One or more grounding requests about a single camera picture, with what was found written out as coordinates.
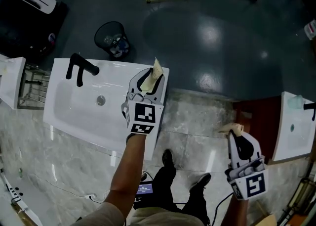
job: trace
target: drain hole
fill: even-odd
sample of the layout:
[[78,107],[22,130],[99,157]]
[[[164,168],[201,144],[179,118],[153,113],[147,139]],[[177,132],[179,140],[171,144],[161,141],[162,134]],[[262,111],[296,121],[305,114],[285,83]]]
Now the drain hole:
[[106,100],[105,100],[105,97],[103,95],[100,95],[100,96],[97,97],[97,105],[102,106],[102,105],[105,104],[105,101]]

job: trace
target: marble floor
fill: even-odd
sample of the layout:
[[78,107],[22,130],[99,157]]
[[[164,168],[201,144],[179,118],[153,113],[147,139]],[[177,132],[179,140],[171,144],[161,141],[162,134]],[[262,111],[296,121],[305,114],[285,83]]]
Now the marble floor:
[[[162,152],[173,150],[178,170],[171,187],[175,202],[186,202],[190,185],[204,172],[210,172],[212,179],[204,196],[211,221],[217,204],[232,192],[224,174],[229,162],[227,139],[215,130],[231,122],[234,115],[230,101],[170,91],[154,157],[143,166],[154,176],[162,166]],[[60,225],[66,226],[99,206],[84,195],[95,193],[99,201],[103,200],[121,154],[61,132],[44,123],[42,116],[42,111],[13,111],[0,104],[4,169],[18,174],[22,168],[23,177],[48,196]],[[260,197],[267,211],[281,216],[306,166],[305,159],[269,166],[269,191]],[[248,209],[249,224],[261,217],[253,202]],[[229,199],[220,206],[215,225],[220,225],[228,203]]]

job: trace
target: trash can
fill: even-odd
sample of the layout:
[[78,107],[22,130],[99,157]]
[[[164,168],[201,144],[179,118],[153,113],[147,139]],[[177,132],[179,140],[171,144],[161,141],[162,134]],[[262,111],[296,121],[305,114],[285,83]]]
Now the trash can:
[[113,59],[122,59],[130,51],[130,44],[124,27],[117,21],[111,21],[102,25],[95,33],[94,42]]

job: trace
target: human arm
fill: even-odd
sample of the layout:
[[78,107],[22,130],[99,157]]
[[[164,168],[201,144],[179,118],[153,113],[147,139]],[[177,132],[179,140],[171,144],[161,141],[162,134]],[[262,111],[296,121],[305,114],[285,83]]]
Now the human arm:
[[145,135],[134,135],[129,138],[122,159],[113,176],[110,193],[104,202],[115,205],[126,218],[132,209],[135,196],[141,181]]
[[248,200],[237,200],[233,194],[221,226],[246,226]]

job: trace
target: dark floor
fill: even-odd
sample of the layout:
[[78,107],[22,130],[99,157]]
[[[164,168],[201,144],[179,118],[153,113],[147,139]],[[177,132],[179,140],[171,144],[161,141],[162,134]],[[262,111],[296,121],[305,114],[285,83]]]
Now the dark floor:
[[235,99],[280,95],[316,101],[316,60],[303,27],[311,16],[301,0],[62,0],[70,12],[53,59],[108,60],[94,43],[104,23],[121,22],[133,45],[127,62],[170,68],[169,86]]

